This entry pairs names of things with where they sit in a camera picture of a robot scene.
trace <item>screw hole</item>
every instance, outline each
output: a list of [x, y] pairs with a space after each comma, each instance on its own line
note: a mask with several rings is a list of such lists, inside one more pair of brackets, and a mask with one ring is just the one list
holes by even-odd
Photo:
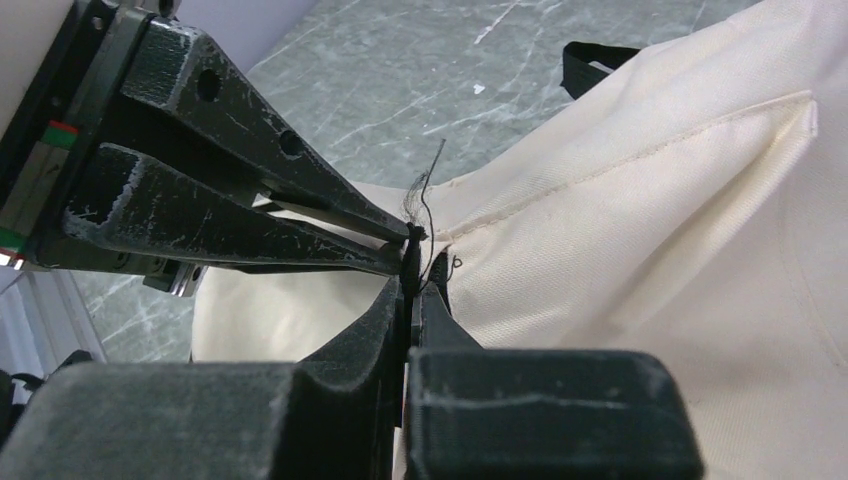
[[206, 102], [214, 102], [221, 91], [221, 77], [214, 70], [206, 69], [197, 78], [197, 96]]
[[280, 148], [289, 157], [296, 157], [304, 150], [303, 141], [291, 130], [280, 135]]
[[118, 254], [118, 257], [115, 259], [115, 266], [113, 267], [115, 270], [120, 270], [124, 268], [127, 262], [130, 259], [130, 255], [126, 252], [121, 252]]
[[159, 0], [159, 15], [170, 17], [174, 13], [174, 0]]

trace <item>loose thread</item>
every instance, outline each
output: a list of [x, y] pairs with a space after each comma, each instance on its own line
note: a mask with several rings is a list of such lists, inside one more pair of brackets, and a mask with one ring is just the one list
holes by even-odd
[[[439, 158], [442, 156], [442, 151], [445, 148], [445, 143], [447, 143], [447, 140], [443, 138], [442, 141], [439, 143], [439, 149], [436, 152], [436, 156], [433, 158], [432, 163], [430, 163], [430, 168], [415, 179], [415, 182], [413, 182], [412, 187], [410, 187], [409, 192], [406, 194], [406, 197], [403, 200], [403, 211], [406, 214], [405, 216], [407, 221], [417, 223], [416, 220], [418, 217], [418, 211], [420, 207], [423, 206], [424, 210], [426, 210], [427, 212], [427, 222], [430, 227], [430, 257], [427, 259], [426, 268], [421, 271], [421, 275], [418, 278], [418, 284], [421, 286], [421, 289], [418, 291], [418, 293], [421, 293], [424, 290], [424, 287], [427, 286], [427, 283], [424, 279], [425, 272], [427, 272], [427, 270], [433, 264], [433, 257], [436, 253], [436, 246], [434, 243], [436, 232], [435, 225], [433, 224], [433, 212], [430, 210], [430, 205], [427, 204], [426, 194], [427, 187], [430, 186], [430, 178], [433, 176], [433, 171], [436, 169], [436, 163], [438, 163]], [[419, 191], [417, 199], [415, 198], [416, 191]], [[416, 205], [416, 200], [421, 202], [421, 205]]]
[[462, 266], [462, 259], [457, 257], [456, 255], [454, 255], [453, 259], [451, 260], [451, 273], [448, 274], [448, 278], [445, 279], [445, 282], [449, 282], [450, 279], [453, 278], [453, 272], [461, 266]]

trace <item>white cloth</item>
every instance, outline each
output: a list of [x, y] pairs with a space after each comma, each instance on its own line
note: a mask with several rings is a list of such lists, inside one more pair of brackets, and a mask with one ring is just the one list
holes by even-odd
[[[848, 2], [767, 0], [645, 49], [429, 195], [484, 346], [649, 352], [711, 478], [845, 478], [846, 178]], [[362, 189], [395, 212], [404, 194]], [[210, 272], [195, 358], [299, 359], [382, 283]]]

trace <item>stitching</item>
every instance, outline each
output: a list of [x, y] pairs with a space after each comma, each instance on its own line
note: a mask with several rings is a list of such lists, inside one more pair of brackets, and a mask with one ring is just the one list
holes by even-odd
[[[792, 94], [792, 95], [785, 96], [783, 98], [792, 98], [796, 95], [797, 94]], [[677, 143], [681, 143], [681, 142], [688, 140], [692, 137], [701, 135], [702, 133], [704, 133], [708, 130], [711, 130], [715, 127], [719, 127], [719, 126], [728, 124], [730, 122], [734, 122], [734, 121], [737, 121], [737, 120], [740, 120], [740, 119], [744, 119], [746, 117], [750, 117], [750, 116], [753, 116], [755, 114], [766, 113], [766, 112], [770, 112], [770, 111], [773, 111], [773, 110], [778, 110], [778, 109], [781, 109], [781, 108], [786, 108], [786, 107], [795, 106], [795, 105], [802, 105], [802, 104], [808, 103], [810, 100], [811, 100], [811, 97], [809, 95], [804, 95], [803, 97], [797, 98], [797, 99], [792, 99], [792, 100], [777, 99], [777, 100], [772, 100], [772, 101], [769, 101], [769, 102], [765, 102], [763, 104], [759, 104], [759, 105], [755, 105], [753, 107], [743, 109], [743, 110], [738, 111], [736, 113], [730, 114], [726, 117], [722, 117], [722, 118], [719, 118], [719, 119], [717, 119], [713, 122], [707, 123], [706, 125], [704, 125], [700, 128], [697, 128], [695, 130], [683, 133], [683, 134], [681, 134], [681, 135], [679, 135], [675, 138], [672, 138], [671, 140], [669, 140], [665, 143], [661, 143], [661, 144], [659, 144], [655, 147], [649, 148], [648, 150], [645, 150], [644, 152], [642, 152], [640, 154], [637, 154], [637, 155], [632, 156], [632, 157], [627, 157], [626, 159], [622, 160], [621, 162], [610, 165], [610, 166], [608, 166], [608, 167], [606, 167], [606, 168], [604, 168], [600, 171], [597, 171], [595, 173], [587, 175], [583, 178], [577, 179], [577, 180], [575, 180], [571, 183], [566, 181], [566, 182], [564, 182], [560, 185], [556, 185], [554, 187], [551, 187], [546, 192], [544, 192], [542, 194], [538, 194], [535, 198], [531, 197], [530, 199], [526, 199], [523, 203], [521, 203], [521, 202], [513, 203], [510, 207], [503, 209], [500, 212], [499, 215], [496, 215], [491, 220], [489, 220], [485, 223], [476, 225], [476, 226], [470, 228], [469, 230], [466, 230], [466, 231], [460, 232], [460, 233], [456, 233], [456, 234], [452, 233], [454, 231], [454, 229], [451, 229], [451, 230], [448, 230], [448, 231], [443, 231], [443, 232], [438, 232], [435, 240], [436, 241], [444, 241], [444, 238], [447, 237], [447, 238], [450, 238], [453, 242], [455, 242], [456, 240], [464, 237], [465, 235], [473, 233], [473, 232], [475, 232], [475, 231], [477, 231], [481, 228], [486, 228], [486, 227], [489, 227], [489, 226], [494, 225], [496, 223], [500, 223], [504, 220], [507, 220], [508, 218], [512, 217], [513, 215], [520, 213], [521, 211], [533, 206], [536, 203], [541, 202], [545, 198], [547, 198], [547, 197], [549, 197], [549, 196], [551, 196], [555, 193], [559, 193], [562, 190], [565, 190], [566, 188], [569, 188], [569, 187], [572, 187], [572, 186], [575, 186], [575, 185], [579, 185], [579, 184], [587, 182], [589, 180], [594, 180], [594, 179], [596, 179], [600, 176], [606, 175], [607, 173], [610, 173], [610, 172], [617, 170], [621, 167], [629, 165], [630, 163], [633, 163], [633, 162], [636, 162], [636, 161], [641, 160], [643, 158], [654, 155], [657, 152], [659, 152], [659, 151], [661, 151], [665, 148], [668, 148], [672, 145], [675, 145]]]
[[[840, 373], [846, 374], [848, 371], [844, 369], [846, 362], [842, 351], [839, 348], [839, 345], [836, 343], [836, 340], [833, 338], [833, 334], [830, 331], [830, 327], [822, 320], [821, 314], [819, 313], [818, 305], [815, 302], [815, 299], [812, 298], [812, 294], [810, 293], [810, 285], [807, 281], [807, 276], [804, 273], [803, 267], [801, 267], [801, 263], [798, 261], [797, 254], [795, 253], [794, 244], [794, 236], [786, 227], [786, 203], [788, 202], [787, 197], [787, 188], [781, 189], [780, 196], [778, 197], [778, 213], [777, 213], [777, 226], [778, 226], [778, 250], [780, 251], [780, 264], [783, 266], [783, 273], [786, 274], [786, 280], [789, 282], [789, 289], [792, 290], [792, 296], [795, 300], [795, 305], [798, 307], [798, 313], [801, 317], [806, 320], [808, 326], [813, 330], [813, 335], [816, 338], [819, 347], [824, 350], [824, 354], [831, 361], [833, 366], [837, 368], [837, 371]], [[793, 267], [790, 268], [787, 263], [787, 258], [794, 260]], [[795, 271], [798, 273], [798, 276], [801, 277], [801, 283], [803, 285], [796, 285], [795, 280], [793, 280], [792, 272]], [[805, 302], [802, 299], [806, 299], [807, 304], [809, 304], [812, 308], [805, 308]]]

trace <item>gray marble surface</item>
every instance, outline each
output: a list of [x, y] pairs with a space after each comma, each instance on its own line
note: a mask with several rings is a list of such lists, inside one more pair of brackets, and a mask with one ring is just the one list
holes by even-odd
[[[643, 47], [757, 0], [322, 0], [249, 78], [352, 180], [407, 187], [475, 170], [566, 107], [571, 40]], [[182, 361], [192, 301], [77, 273], [113, 361]]]

